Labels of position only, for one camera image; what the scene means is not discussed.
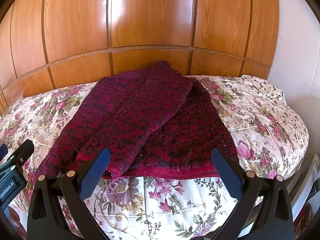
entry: maroon cardigan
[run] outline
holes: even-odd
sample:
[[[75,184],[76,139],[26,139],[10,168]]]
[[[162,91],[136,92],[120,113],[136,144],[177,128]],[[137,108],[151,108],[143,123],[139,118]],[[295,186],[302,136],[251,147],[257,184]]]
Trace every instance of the maroon cardigan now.
[[[34,178],[77,169],[101,148],[111,153],[106,178],[218,176],[211,163],[216,146],[237,159],[208,91],[198,80],[158,61],[150,68],[100,79]]]

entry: white wall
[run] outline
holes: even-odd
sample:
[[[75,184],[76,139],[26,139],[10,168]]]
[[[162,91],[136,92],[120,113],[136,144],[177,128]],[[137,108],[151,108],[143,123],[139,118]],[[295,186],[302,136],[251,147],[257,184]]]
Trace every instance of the white wall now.
[[[279,0],[279,31],[268,80],[305,122],[307,155],[320,153],[320,25],[305,0]]]

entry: floral bedspread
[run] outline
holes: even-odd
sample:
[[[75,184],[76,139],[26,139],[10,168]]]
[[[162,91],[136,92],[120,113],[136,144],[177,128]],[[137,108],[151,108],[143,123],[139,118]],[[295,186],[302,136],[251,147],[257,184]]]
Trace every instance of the floral bedspread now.
[[[241,166],[260,177],[290,177],[308,146],[308,131],[284,95],[269,82],[252,77],[194,76],[209,91],[230,131]],[[95,83],[71,86],[15,102],[0,119],[0,143],[8,157],[25,139],[35,152],[24,165],[28,185],[11,203],[27,213],[33,172]],[[221,226],[236,200],[220,178],[188,180],[154,177],[101,179],[86,199],[92,216],[111,239],[190,239]],[[64,199],[68,225],[80,235]]]

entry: wooden panel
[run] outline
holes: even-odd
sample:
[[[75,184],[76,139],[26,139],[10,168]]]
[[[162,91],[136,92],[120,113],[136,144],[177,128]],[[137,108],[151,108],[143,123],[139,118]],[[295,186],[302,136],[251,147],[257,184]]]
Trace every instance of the wooden panel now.
[[[195,47],[244,56],[250,0],[198,0]]]
[[[271,66],[279,26],[279,0],[253,0],[246,58]]]
[[[0,91],[0,116],[3,115],[4,111],[8,108],[7,102],[4,99],[3,93]]]
[[[111,76],[109,54],[94,54],[75,58],[50,67],[56,88],[98,81]]]
[[[20,77],[46,64],[41,33],[42,0],[16,0],[11,23],[14,66]]]
[[[237,77],[242,60],[208,52],[194,51],[190,75]]]
[[[112,0],[112,46],[189,46],[193,0]]]
[[[21,98],[37,95],[52,89],[53,86],[48,69],[44,69],[8,86],[3,90],[3,94],[7,103],[11,105]]]
[[[241,75],[251,75],[260,77],[263,79],[267,79],[269,75],[270,67],[269,66],[261,66],[251,62],[244,62],[243,69],[240,73]]]
[[[157,60],[166,60],[173,69],[185,75],[188,51],[177,49],[139,49],[112,53],[115,75],[133,69],[152,66]]]
[[[12,6],[0,24],[0,85],[2,87],[17,78],[13,67],[10,45],[11,14]]]
[[[106,0],[45,0],[49,62],[107,47]]]

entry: pink flower print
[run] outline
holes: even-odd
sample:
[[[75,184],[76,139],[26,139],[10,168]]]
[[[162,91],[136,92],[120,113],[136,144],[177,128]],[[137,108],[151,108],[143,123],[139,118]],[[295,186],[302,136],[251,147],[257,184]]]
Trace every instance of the pink flower print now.
[[[218,90],[218,89],[220,89],[220,87],[216,83],[214,83],[212,81],[204,82],[203,85],[209,90]]]
[[[278,172],[276,170],[271,170],[268,173],[268,179],[274,179],[276,175],[278,175]]]
[[[277,124],[274,124],[274,125],[272,126],[272,132],[273,132],[273,135],[274,135],[277,139],[281,138],[281,135],[280,135],[280,127],[279,127]]]
[[[255,160],[254,150],[250,149],[249,146],[244,141],[238,141],[237,152],[241,158],[245,158],[247,160]]]
[[[149,198],[154,198],[155,200],[158,200],[158,198],[161,197],[160,192],[157,192],[157,188],[155,187],[155,191],[154,192],[149,192]]]
[[[173,179],[164,179],[164,186],[171,186]]]
[[[62,115],[59,116],[59,118],[57,119],[57,123],[62,122],[64,119],[67,119],[68,115],[66,113],[63,113]]]
[[[27,182],[32,182],[33,174],[34,174],[33,172],[28,172],[27,173],[27,177],[26,177]]]
[[[62,204],[62,211],[64,212],[64,216],[67,220],[72,220],[71,214],[67,205]]]
[[[65,107],[65,105],[66,105],[65,101],[62,101],[62,102],[58,103],[56,105],[56,110],[58,111],[60,109],[63,109]]]
[[[164,200],[164,203],[160,202],[159,208],[161,208],[164,212],[170,212],[170,207],[168,205],[167,199]]]
[[[156,187],[162,187],[164,186],[165,180],[162,178],[155,177],[155,180],[152,182],[152,185]]]
[[[28,158],[28,159],[27,159],[27,161],[24,163],[24,165],[23,165],[23,169],[25,169],[25,170],[26,170],[27,168],[29,168],[29,165],[30,165],[30,159],[31,159],[31,158]]]
[[[127,205],[138,194],[136,179],[119,177],[111,181],[106,188],[107,197],[111,203]]]
[[[180,193],[180,195],[182,196],[182,193],[184,192],[184,190],[182,188],[176,187],[175,190],[178,191]]]
[[[74,223],[68,223],[68,226],[71,230],[77,230],[76,225]]]
[[[220,181],[220,179],[218,179],[216,181],[217,185],[219,186],[219,188],[222,188],[223,187],[223,184],[222,184],[222,181]]]
[[[263,167],[267,167],[268,165],[270,165],[269,158],[262,157],[262,158],[260,159],[260,164],[261,164]]]
[[[14,136],[14,134],[16,133],[18,127],[13,128],[10,132],[9,132],[9,136]]]
[[[40,101],[37,101],[34,105],[32,105],[30,108],[35,110],[39,105],[41,104]]]
[[[24,195],[26,196],[27,203],[31,202],[31,197],[32,197],[32,190],[30,188],[27,188],[25,191]]]
[[[44,106],[41,108],[42,111],[50,107],[50,102],[46,102]]]
[[[218,94],[211,94],[211,97],[215,100],[218,101],[222,101],[223,100],[223,96],[222,95],[218,95]]]
[[[8,134],[9,134],[8,128],[4,129],[4,132],[3,132],[4,137],[7,137]]]
[[[275,119],[272,115],[268,115],[267,118],[268,118],[271,122],[276,122],[276,119]]]
[[[193,231],[193,236],[205,236],[207,233],[209,233],[209,230],[213,225],[214,224],[208,220],[202,224],[198,224],[198,226],[195,228],[195,231]]]
[[[236,105],[234,105],[234,104],[229,104],[229,107],[230,107],[230,109],[231,109],[232,111],[236,111],[236,110],[237,110],[237,107],[236,107]]]
[[[256,98],[254,98],[254,100],[253,100],[258,106],[261,106],[261,103],[256,99]]]
[[[55,92],[55,93],[52,93],[52,94],[51,94],[51,97],[52,97],[52,98],[56,98],[56,97],[58,97],[59,95],[61,95],[61,92]]]
[[[264,126],[264,125],[262,125],[261,123],[258,123],[258,124],[257,124],[257,128],[258,128],[258,130],[261,131],[261,132],[264,132],[264,131],[267,130],[267,127]]]
[[[15,119],[19,119],[20,115],[21,115],[21,112],[20,113],[16,113],[15,116],[14,116]]]
[[[180,181],[178,181],[178,184],[177,185],[173,185],[173,187],[183,187],[183,184]]]
[[[167,195],[168,193],[170,193],[172,190],[170,189],[170,187],[162,187],[162,189],[160,190],[160,194],[163,194],[163,195]]]
[[[71,92],[71,95],[74,96],[74,95],[78,94],[79,90],[80,90],[80,88],[77,88],[77,87],[71,89],[71,91],[70,91],[70,92]]]

